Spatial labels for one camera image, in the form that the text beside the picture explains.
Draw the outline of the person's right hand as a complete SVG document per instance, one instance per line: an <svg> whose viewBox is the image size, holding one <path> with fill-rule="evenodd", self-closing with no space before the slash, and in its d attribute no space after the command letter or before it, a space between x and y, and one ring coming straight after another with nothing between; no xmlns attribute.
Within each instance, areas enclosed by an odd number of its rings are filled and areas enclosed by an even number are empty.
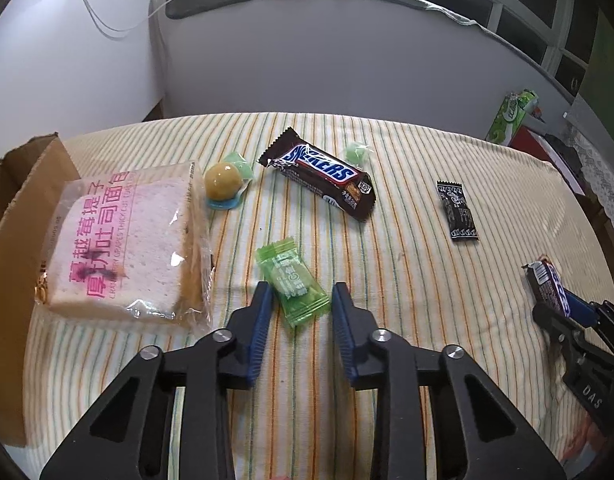
<svg viewBox="0 0 614 480"><path fill-rule="evenodd" d="M584 416L577 433L566 446L562 460L574 460L584 455L584 451L598 454L606 442L606 437L589 415Z"/></svg>

